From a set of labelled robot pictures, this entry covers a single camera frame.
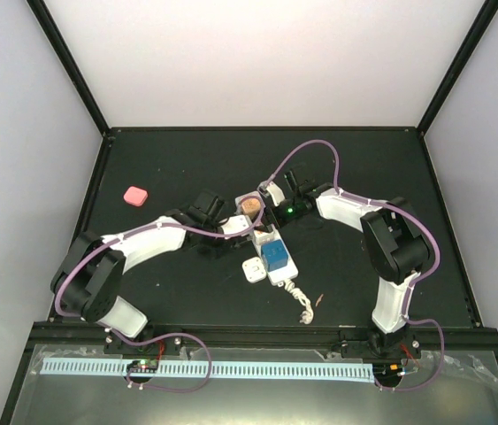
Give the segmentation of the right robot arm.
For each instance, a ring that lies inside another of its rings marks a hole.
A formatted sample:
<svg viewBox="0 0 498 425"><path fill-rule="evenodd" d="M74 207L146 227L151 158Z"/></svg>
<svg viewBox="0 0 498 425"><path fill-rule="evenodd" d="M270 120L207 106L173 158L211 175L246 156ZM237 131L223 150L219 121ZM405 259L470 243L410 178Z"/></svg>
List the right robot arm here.
<svg viewBox="0 0 498 425"><path fill-rule="evenodd" d="M436 242L402 197L391 201L360 197L331 183L318 185L302 178L295 168L285 177L291 198L272 179L257 187L264 201L264 229L277 235L289 222L315 213L363 234L363 248L379 284L365 338L357 344L366 346L375 357L389 356L407 333L413 289L436 253Z"/></svg>

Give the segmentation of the pink plug adapter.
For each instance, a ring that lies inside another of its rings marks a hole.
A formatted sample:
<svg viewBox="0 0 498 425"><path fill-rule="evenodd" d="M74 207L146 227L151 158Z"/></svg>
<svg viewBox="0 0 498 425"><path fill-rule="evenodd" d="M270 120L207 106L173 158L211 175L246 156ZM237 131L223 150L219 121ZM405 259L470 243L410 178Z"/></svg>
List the pink plug adapter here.
<svg viewBox="0 0 498 425"><path fill-rule="evenodd" d="M140 207L142 206L148 198L148 192L145 189L141 189L135 186L130 186L124 196L124 201L132 206Z"/></svg>

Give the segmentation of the white plug adapter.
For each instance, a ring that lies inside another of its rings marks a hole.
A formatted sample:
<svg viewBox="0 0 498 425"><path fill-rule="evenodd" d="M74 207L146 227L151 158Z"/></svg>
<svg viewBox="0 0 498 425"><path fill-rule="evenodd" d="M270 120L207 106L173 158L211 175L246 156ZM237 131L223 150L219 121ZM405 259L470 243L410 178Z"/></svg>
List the white plug adapter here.
<svg viewBox="0 0 498 425"><path fill-rule="evenodd" d="M260 257L245 260L241 265L241 269L247 282L251 284L261 282L268 277L264 263Z"/></svg>

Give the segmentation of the white power strip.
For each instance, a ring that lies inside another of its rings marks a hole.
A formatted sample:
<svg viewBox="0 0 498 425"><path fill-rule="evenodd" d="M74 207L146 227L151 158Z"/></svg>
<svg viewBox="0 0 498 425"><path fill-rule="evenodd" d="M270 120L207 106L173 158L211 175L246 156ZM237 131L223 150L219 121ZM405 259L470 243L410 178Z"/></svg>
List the white power strip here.
<svg viewBox="0 0 498 425"><path fill-rule="evenodd" d="M283 201L280 189L272 194L263 189L252 191L235 199L237 212L255 222L260 209L264 215L258 225L249 233L257 255L245 260L241 269L249 283L261 282L267 278L272 286L280 287L285 281L296 278L298 269L280 235L279 224L273 216L273 208Z"/></svg>

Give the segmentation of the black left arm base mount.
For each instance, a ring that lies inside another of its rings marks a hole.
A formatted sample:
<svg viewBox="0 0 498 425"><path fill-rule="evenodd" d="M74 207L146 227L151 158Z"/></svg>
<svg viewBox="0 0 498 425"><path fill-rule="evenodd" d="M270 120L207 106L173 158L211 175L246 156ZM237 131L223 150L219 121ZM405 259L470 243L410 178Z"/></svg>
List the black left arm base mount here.
<svg viewBox="0 0 498 425"><path fill-rule="evenodd" d="M177 356L181 347L185 344L184 336L167 336L161 341L149 344L143 344L143 342L158 336L181 332L182 328L180 327L149 324L138 334L138 336L131 338L131 341L141 343L141 345L127 344L118 336L110 333L108 335L110 341L104 344L103 352L105 354L118 354L127 358L134 356L143 356L147 358L153 358L155 356L162 357L164 355Z"/></svg>

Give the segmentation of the beige dragon cube socket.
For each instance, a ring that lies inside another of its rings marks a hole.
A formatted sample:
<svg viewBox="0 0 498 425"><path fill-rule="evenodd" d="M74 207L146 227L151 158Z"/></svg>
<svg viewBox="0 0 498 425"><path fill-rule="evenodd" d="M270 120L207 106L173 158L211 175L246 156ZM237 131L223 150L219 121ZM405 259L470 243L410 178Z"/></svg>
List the beige dragon cube socket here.
<svg viewBox="0 0 498 425"><path fill-rule="evenodd" d="M240 202L240 211L251 220L254 220L262 208L261 200L259 197L245 197Z"/></svg>

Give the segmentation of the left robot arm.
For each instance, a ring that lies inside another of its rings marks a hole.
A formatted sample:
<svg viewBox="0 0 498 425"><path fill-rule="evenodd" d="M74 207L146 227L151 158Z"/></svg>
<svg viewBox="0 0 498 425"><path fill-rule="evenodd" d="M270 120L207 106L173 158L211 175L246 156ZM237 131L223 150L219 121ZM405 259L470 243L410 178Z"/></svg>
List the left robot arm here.
<svg viewBox="0 0 498 425"><path fill-rule="evenodd" d="M120 296L122 276L131 268L184 247L220 247L250 226L236 213L223 215L226 201L203 191L191 205L172 209L151 223L115 235L80 234L51 283L56 313L118 331L136 353L148 352L156 333L148 317Z"/></svg>

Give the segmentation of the white tiger cube socket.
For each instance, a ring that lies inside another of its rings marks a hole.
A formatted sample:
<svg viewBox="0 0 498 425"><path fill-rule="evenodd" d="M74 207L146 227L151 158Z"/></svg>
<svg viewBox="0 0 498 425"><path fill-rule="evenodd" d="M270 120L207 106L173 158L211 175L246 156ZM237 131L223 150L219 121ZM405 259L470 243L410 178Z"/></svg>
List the white tiger cube socket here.
<svg viewBox="0 0 498 425"><path fill-rule="evenodd" d="M256 246L261 246L274 240L274 233L267 230L254 229L252 231L252 242Z"/></svg>

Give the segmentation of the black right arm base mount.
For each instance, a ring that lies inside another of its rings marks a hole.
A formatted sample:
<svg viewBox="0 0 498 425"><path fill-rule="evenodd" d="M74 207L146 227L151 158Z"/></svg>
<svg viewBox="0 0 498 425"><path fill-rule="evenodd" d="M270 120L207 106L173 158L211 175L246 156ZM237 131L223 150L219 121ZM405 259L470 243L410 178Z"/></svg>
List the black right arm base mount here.
<svg viewBox="0 0 498 425"><path fill-rule="evenodd" d="M414 334L406 326L394 333L384 334L378 328L342 328L339 339L332 348L343 358L366 360L402 359L406 356L405 346L417 355L412 343Z"/></svg>

